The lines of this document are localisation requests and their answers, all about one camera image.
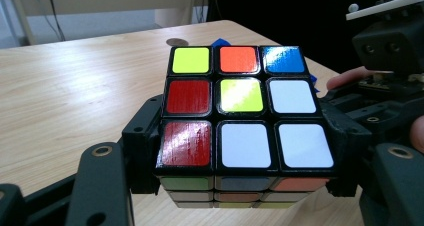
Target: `cube top face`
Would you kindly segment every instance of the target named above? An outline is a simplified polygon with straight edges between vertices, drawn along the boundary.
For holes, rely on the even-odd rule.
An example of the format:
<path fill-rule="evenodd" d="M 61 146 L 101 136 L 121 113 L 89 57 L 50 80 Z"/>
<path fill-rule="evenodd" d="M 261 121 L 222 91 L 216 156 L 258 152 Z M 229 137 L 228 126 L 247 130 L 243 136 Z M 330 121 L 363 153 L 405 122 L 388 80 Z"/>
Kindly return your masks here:
<path fill-rule="evenodd" d="M 272 208 L 322 187 L 335 166 L 310 77 L 295 46 L 171 48 L 154 174 L 177 205 Z"/>

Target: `wooden table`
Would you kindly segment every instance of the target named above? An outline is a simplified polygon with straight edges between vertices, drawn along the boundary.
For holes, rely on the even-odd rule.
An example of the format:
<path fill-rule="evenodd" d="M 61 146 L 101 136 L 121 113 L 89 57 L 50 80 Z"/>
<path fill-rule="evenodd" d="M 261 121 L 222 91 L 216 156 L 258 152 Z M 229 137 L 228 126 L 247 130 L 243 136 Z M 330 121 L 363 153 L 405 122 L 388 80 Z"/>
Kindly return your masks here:
<path fill-rule="evenodd" d="M 170 46 L 276 43 L 231 21 L 0 50 L 0 183 L 24 196 L 76 173 L 88 147 L 116 142 L 136 111 L 163 93 Z M 336 73 L 306 59 L 325 95 Z M 133 195 L 137 225 L 363 225 L 357 197 L 325 187 L 289 209 L 180 209 L 164 190 Z"/>

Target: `rubik's cube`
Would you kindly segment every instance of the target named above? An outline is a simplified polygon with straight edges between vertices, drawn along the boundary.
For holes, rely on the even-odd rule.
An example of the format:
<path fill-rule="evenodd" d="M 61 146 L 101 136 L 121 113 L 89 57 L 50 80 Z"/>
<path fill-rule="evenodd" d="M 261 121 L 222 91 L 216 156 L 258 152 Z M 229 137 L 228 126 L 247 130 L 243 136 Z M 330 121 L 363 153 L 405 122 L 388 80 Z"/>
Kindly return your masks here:
<path fill-rule="evenodd" d="M 154 174 L 180 208 L 287 208 L 334 175 L 299 47 L 171 48 Z"/>

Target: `hand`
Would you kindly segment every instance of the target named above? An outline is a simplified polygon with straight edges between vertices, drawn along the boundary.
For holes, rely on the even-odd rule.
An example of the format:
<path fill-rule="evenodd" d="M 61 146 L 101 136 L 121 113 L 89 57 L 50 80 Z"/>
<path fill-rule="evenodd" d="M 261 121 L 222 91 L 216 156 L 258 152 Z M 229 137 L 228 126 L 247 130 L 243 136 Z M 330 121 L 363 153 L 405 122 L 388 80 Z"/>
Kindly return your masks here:
<path fill-rule="evenodd" d="M 328 80 L 327 89 L 331 90 L 347 83 L 359 81 L 373 73 L 373 71 L 367 70 L 364 66 L 351 69 Z M 417 118 L 414 123 L 412 123 L 409 137 L 412 146 L 421 153 L 424 153 L 424 115 Z"/>

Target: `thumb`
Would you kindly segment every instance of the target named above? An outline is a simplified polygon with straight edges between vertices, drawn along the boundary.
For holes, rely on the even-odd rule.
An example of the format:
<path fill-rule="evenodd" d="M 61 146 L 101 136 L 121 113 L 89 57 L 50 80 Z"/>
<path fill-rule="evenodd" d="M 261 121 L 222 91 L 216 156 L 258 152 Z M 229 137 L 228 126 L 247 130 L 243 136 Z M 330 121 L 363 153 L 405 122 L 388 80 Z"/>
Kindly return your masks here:
<path fill-rule="evenodd" d="M 409 137 L 412 146 L 421 153 L 424 153 L 424 115 L 412 123 Z"/>

